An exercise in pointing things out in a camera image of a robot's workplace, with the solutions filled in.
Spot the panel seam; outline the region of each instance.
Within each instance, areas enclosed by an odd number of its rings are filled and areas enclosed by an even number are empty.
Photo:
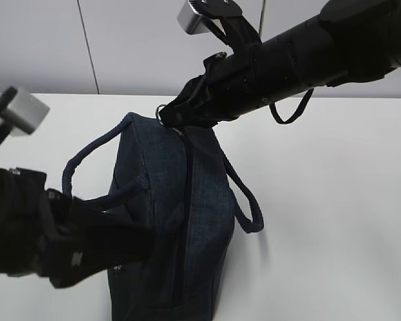
[[[259,35],[260,39],[263,36],[263,24],[265,22],[265,14],[266,14],[266,2],[267,0],[263,0],[263,6],[261,8],[261,14],[260,14],[260,26],[259,26]]]
[[[100,87],[98,85],[98,79],[96,77],[96,72],[95,72],[95,67],[94,67],[94,61],[92,59],[92,53],[91,53],[91,47],[89,45],[89,41],[88,41],[88,35],[86,33],[86,26],[85,26],[85,21],[83,19],[83,14],[82,14],[82,7],[80,5],[80,0],[77,0],[78,3],[78,8],[79,8],[79,14],[80,14],[80,20],[82,22],[82,27],[83,27],[83,33],[85,36],[85,41],[86,41],[86,47],[88,48],[88,55],[89,55],[89,61],[91,63],[91,68],[92,68],[92,73],[94,75],[94,80],[95,80],[95,87],[96,87],[96,92],[99,95],[100,94]]]

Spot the bag handle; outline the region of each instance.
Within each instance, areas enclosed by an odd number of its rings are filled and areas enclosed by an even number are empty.
[[[226,154],[223,151],[221,152],[223,154],[223,160],[225,162],[226,173],[248,199],[249,207],[251,209],[251,215],[253,216],[253,220],[251,221],[248,217],[245,216],[242,211],[237,211],[237,213],[235,214],[236,220],[245,231],[245,233],[257,233],[262,231],[265,226],[263,214],[257,200],[255,199],[254,194],[252,194],[252,192],[238,176],[232,164],[228,160]]]
[[[110,142],[113,138],[116,138],[119,134],[126,130],[127,127],[129,127],[129,125],[133,123],[133,121],[134,119],[132,118],[131,114],[126,115],[125,118],[119,123],[119,125],[111,129],[111,131],[109,131],[105,135],[91,142],[89,145],[87,145],[87,147],[83,148],[79,153],[77,153],[74,158],[69,160],[62,174],[62,191],[65,196],[71,199],[73,198],[72,177],[76,171],[76,168],[82,163],[82,161],[97,148]],[[110,209],[124,203],[128,199],[133,198],[138,193],[147,190],[149,188],[149,185],[150,184],[148,181],[148,176],[146,173],[143,173],[135,180],[125,185],[119,191],[111,195],[98,197],[97,199],[91,199],[85,202],[92,205],[100,206],[104,210]]]

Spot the metal ring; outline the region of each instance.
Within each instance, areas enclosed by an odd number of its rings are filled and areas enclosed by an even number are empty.
[[[162,126],[163,126],[163,122],[159,117],[159,112],[160,112],[160,109],[163,108],[163,107],[166,107],[166,104],[161,104],[161,105],[158,106],[158,108],[156,108],[156,119],[157,119],[158,123],[160,125],[162,125]]]

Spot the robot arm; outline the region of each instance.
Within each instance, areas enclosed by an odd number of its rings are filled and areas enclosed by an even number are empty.
[[[9,88],[0,95],[0,144],[8,135],[31,134],[48,112],[25,90]],[[148,258],[154,246],[149,229],[107,212],[97,200],[45,190],[45,182],[45,173],[0,169],[0,274],[37,274],[67,288]]]
[[[318,86],[373,82],[401,68],[401,0],[331,0],[265,43],[237,8],[232,0],[190,0],[183,8],[185,30],[206,26],[218,35],[221,24],[234,54],[204,61],[205,74],[160,111],[165,126],[212,127]]]

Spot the bag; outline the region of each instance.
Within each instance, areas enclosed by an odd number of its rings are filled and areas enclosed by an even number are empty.
[[[156,245],[148,261],[109,270],[112,319],[212,320],[235,217],[245,232],[258,232],[259,205],[212,129],[166,129],[133,113],[72,160],[63,190],[71,193],[71,175],[82,159],[120,133],[108,197],[122,204],[113,213],[152,229]],[[238,206],[227,175],[248,198],[252,221]],[[146,178],[148,188],[134,193],[133,186],[145,187]]]

